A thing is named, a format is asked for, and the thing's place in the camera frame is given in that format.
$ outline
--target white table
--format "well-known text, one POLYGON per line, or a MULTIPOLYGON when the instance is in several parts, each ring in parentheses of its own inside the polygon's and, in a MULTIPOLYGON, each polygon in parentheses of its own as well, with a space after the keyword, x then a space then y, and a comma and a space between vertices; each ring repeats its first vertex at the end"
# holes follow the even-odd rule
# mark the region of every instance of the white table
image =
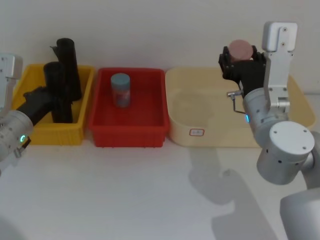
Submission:
MULTIPOLYGON (((320 96, 309 97, 320 116, 320 96)), ((1 240, 286 240, 260 149, 31 146, 0 163, 1 240)))

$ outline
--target white robotic arm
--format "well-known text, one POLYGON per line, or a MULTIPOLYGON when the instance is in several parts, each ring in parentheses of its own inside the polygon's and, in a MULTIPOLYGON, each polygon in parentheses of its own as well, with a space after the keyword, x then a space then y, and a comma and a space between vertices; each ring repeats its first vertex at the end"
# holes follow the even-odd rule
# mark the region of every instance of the white robotic arm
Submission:
POLYGON ((21 57, 0 54, 0 161, 12 152, 20 157, 34 127, 26 114, 11 110, 14 86, 21 78, 22 67, 21 57))
POLYGON ((320 133, 289 121, 288 76, 297 24, 267 22, 262 48, 263 87, 243 98, 256 142, 262 147, 257 170, 267 181, 289 184, 302 171, 308 190, 281 200, 280 214, 289 240, 320 239, 320 133))

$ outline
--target black object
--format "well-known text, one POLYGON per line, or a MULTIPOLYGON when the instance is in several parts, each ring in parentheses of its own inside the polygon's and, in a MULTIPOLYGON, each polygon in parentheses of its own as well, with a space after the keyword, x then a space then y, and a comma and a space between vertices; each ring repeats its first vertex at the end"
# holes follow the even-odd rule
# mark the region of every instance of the black object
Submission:
POLYGON ((26 92, 25 103, 17 110, 26 114, 35 126, 51 112, 54 123, 72 123, 71 100, 65 82, 64 67, 60 62, 49 62, 43 67, 46 87, 26 92))
POLYGON ((31 143, 31 139, 30 139, 30 137, 27 137, 26 142, 24 144, 22 144, 21 147, 26 149, 30 143, 31 143))
POLYGON ((23 96, 25 103, 17 110, 27 115, 34 126, 54 109, 53 98, 46 87, 40 86, 31 92, 26 92, 23 96))
POLYGON ((48 92, 53 98, 53 109, 51 111, 54 123, 72 123, 72 101, 66 84, 65 69, 62 63, 53 61, 43 67, 45 83, 48 92))
POLYGON ((64 67, 67 93, 71 101, 80 100, 82 93, 74 41, 69 38, 60 38, 52 49, 64 67))
POLYGON ((263 88, 266 72, 266 58, 263 53, 257 51, 253 45, 252 60, 231 62, 231 56, 227 46, 219 56, 219 64, 222 70, 222 77, 236 82, 240 88, 243 87, 243 97, 251 91, 263 88))

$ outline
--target pink object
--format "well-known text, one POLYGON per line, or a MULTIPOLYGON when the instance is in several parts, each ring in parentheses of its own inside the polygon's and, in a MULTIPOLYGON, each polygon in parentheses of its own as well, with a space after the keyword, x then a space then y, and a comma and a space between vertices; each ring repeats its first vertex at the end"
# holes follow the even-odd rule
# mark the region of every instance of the pink object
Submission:
POLYGON ((250 43, 240 39, 231 42, 228 48, 232 62, 250 60, 254 53, 250 43))

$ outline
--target black cylinder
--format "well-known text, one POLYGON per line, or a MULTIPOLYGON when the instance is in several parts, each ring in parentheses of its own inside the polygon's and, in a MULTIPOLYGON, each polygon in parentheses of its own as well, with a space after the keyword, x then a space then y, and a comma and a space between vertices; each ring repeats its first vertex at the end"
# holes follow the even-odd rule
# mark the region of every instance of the black cylinder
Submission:
POLYGON ((60 38, 56 41, 56 47, 52 49, 64 67, 65 80, 71 101, 80 100, 82 93, 74 41, 69 38, 60 38))
POLYGON ((64 66, 60 62, 53 61, 44 65, 43 71, 47 90, 53 97, 51 111, 53 122, 72 123, 72 101, 68 94, 64 66))

